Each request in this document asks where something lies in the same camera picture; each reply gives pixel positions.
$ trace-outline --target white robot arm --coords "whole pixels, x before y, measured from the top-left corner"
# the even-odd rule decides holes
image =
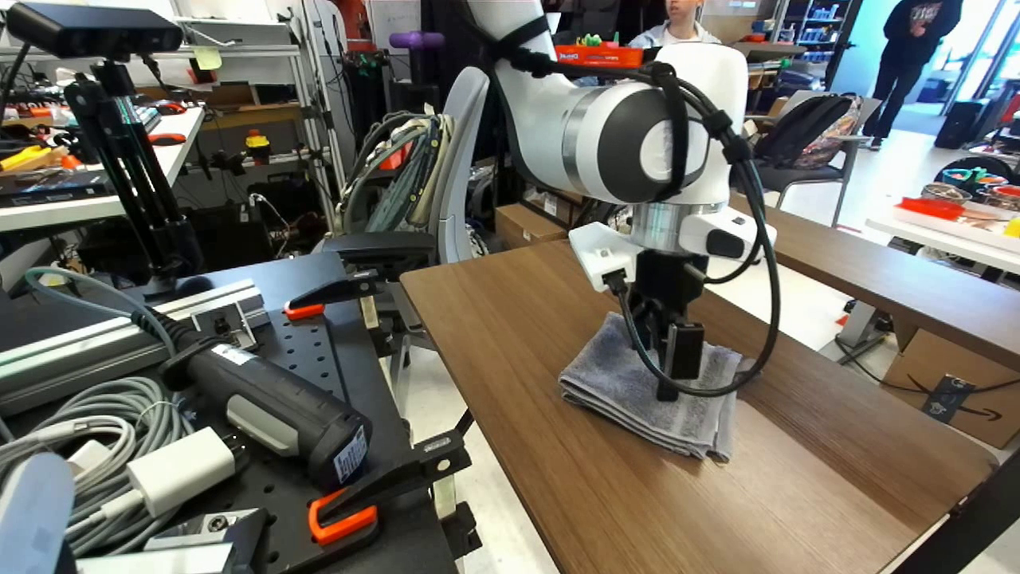
[[[539,0],[468,0],[468,9],[476,27],[499,40],[543,19]],[[548,31],[521,47],[554,56]],[[665,45],[658,62],[699,87],[732,125],[743,125],[746,56],[740,50]],[[637,213],[637,242],[665,252],[704,252],[701,222],[684,229],[680,220],[726,204],[730,167],[701,119],[688,121],[685,178],[669,188],[674,115],[661,88],[647,84],[588,88],[560,73],[532,78],[509,62],[495,65],[495,79],[515,125],[515,153],[532,183],[609,204],[637,204],[652,212]]]
[[[580,226],[570,247],[594,288],[621,296],[636,349],[661,376],[661,400],[726,397],[746,387],[777,339],[777,270],[763,186],[746,139],[730,128],[743,121],[746,56],[722,45],[669,45],[658,55],[653,84],[574,87],[563,73],[521,70],[528,62],[554,62],[539,0],[466,3],[477,31],[495,40],[491,73],[508,106],[516,167],[543,188],[636,207],[631,236]],[[726,207],[730,162],[757,220]],[[699,380],[704,343],[685,305],[713,281],[704,276],[709,255],[743,258],[723,276],[730,281],[758,252],[773,276],[766,350],[732,387],[685,387]]]

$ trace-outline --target wooden table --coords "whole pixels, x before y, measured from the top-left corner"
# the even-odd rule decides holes
[[[560,400],[611,301],[569,242],[405,274],[436,350],[563,570],[879,570],[992,470],[915,409],[780,339],[736,409],[732,463],[669,457]],[[709,339],[766,324],[704,292]]]
[[[780,266],[889,311],[903,343],[926,327],[1020,370],[1017,291],[784,212],[767,212],[767,222]]]

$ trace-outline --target orange tool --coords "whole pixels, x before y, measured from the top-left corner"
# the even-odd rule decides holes
[[[283,305],[283,317],[286,317],[286,323],[322,319],[327,303],[370,296],[370,292],[378,292],[378,283],[380,283],[378,274],[358,274],[358,276],[346,276],[346,281],[322,283],[318,291],[311,291],[311,292],[303,292],[303,296],[293,296],[293,301]]]
[[[187,139],[185,135],[150,135],[153,146],[179,146],[185,139]]]
[[[434,480],[472,465],[466,449],[466,414],[454,431],[416,442],[416,459],[364,479],[352,488],[333,491],[311,504],[306,522],[316,546],[330,549],[349,542],[358,534],[380,525],[386,504],[416,491],[426,493]]]

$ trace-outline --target gray cloth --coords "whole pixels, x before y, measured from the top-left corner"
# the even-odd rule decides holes
[[[701,380],[691,387],[730,387],[736,367],[736,350],[704,343]],[[730,459],[732,453],[736,397],[680,397],[675,401],[658,401],[658,376],[631,349],[621,317],[609,317],[594,342],[574,356],[574,365],[569,365],[569,370],[560,374],[560,390],[570,401],[601,412],[602,417],[663,449],[691,459]]]

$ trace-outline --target metal stand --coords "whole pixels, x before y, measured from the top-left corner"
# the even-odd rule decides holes
[[[205,258],[187,217],[170,191],[170,183],[134,115],[134,84],[120,62],[92,66],[95,79],[78,73],[65,88],[86,144],[95,151],[116,186],[157,283],[205,270]]]

